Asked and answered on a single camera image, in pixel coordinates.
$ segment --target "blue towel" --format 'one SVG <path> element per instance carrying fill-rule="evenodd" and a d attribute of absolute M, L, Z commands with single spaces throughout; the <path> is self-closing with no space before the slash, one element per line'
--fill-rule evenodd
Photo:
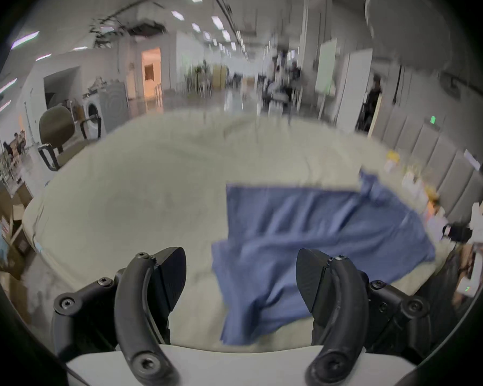
<path fill-rule="evenodd" d="M 361 172 L 361 191 L 227 186 L 227 240 L 213 243 L 213 270 L 229 311 L 221 340 L 253 343 L 309 316 L 297 288 L 301 248 L 345 255 L 370 280 L 391 283 L 435 248 L 413 210 Z"/>

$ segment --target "washing machine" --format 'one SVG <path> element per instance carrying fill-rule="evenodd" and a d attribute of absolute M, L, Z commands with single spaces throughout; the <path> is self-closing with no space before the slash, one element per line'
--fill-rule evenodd
<path fill-rule="evenodd" d="M 105 128 L 104 128 L 104 120 L 102 115 L 102 110 L 100 107 L 100 95 L 99 93 L 91 94 L 89 97 L 84 98 L 84 114 L 86 115 L 86 119 L 89 119 L 94 116 L 100 116 L 102 118 L 102 127 L 100 128 L 100 137 L 105 135 Z M 88 120 L 87 124 L 87 132 L 89 133 L 88 138 L 93 139 L 98 137 L 98 121 L 97 120 Z"/>
<path fill-rule="evenodd" d="M 100 137 L 125 124 L 130 118 L 127 92 L 122 82 L 106 84 L 83 102 L 86 119 L 94 116 L 102 118 Z M 97 138 L 98 122 L 91 120 L 86 123 L 90 137 Z"/>

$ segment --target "person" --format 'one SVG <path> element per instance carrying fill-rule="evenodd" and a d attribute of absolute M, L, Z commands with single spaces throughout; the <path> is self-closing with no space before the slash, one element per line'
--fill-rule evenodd
<path fill-rule="evenodd" d="M 18 133 L 14 133 L 14 139 L 16 140 L 16 150 L 18 150 L 18 154 L 21 154 L 24 147 L 23 140 L 18 136 Z"/>
<path fill-rule="evenodd" d="M 375 108 L 378 105 L 379 95 L 382 92 L 381 77 L 377 74 L 374 74 L 373 80 L 374 86 L 368 94 L 367 102 L 363 105 L 363 110 L 361 111 L 361 116 L 358 122 L 358 128 L 364 132 L 368 132 L 370 130 Z"/>
<path fill-rule="evenodd" d="M 7 144 L 7 142 L 4 142 L 4 143 L 3 143 L 3 149 L 4 149 L 5 151 L 7 151 L 7 153 L 8 153 L 8 154 L 9 154 L 11 157 L 13 157 L 13 149 L 11 148 L 11 146 L 10 146 L 10 145 L 8 145 L 8 144 Z"/>
<path fill-rule="evenodd" d="M 291 80 L 299 80 L 301 78 L 301 69 L 297 67 L 297 61 L 294 60 L 291 63 Z"/>
<path fill-rule="evenodd" d="M 268 86 L 276 79 L 276 63 L 277 56 L 272 57 L 272 61 L 267 67 L 267 87 L 265 88 L 265 92 L 268 90 Z"/>

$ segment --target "office chair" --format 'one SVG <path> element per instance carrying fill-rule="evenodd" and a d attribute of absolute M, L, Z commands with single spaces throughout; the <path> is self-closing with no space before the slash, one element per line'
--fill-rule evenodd
<path fill-rule="evenodd" d="M 87 121 L 98 121 L 98 138 L 88 139 L 86 132 L 84 131 L 84 123 Z M 84 147 L 96 142 L 100 138 L 100 131 L 102 128 L 102 119 L 99 116 L 93 116 L 87 118 L 80 123 L 80 128 L 84 140 L 71 145 L 68 149 L 63 150 L 63 144 L 75 133 L 75 123 L 71 116 L 70 111 L 65 106 L 54 106 L 43 113 L 41 119 L 39 119 L 39 137 L 41 138 L 42 145 L 38 147 L 41 158 L 51 171 L 58 171 L 71 158 L 79 153 Z M 54 153 L 54 149 L 57 149 L 58 155 Z M 51 165 L 44 153 L 47 151 L 52 158 Z"/>

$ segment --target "mattress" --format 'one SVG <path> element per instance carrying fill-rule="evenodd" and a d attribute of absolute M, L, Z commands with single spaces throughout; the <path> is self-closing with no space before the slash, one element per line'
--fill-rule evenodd
<path fill-rule="evenodd" d="M 387 149 L 317 121 L 175 112 L 131 120 L 66 164 L 23 217 L 26 235 L 75 290 L 113 277 L 138 252 L 182 246 L 187 281 L 170 315 L 172 344 L 210 351 L 277 351 L 310 344 L 302 319 L 250 346 L 220 342 L 226 308 L 212 272 L 211 244 L 228 234 L 225 185 L 299 185 L 357 190 L 361 167 L 406 204 L 402 173 L 384 171 Z M 407 294 L 441 267 L 436 259 L 393 286 Z"/>

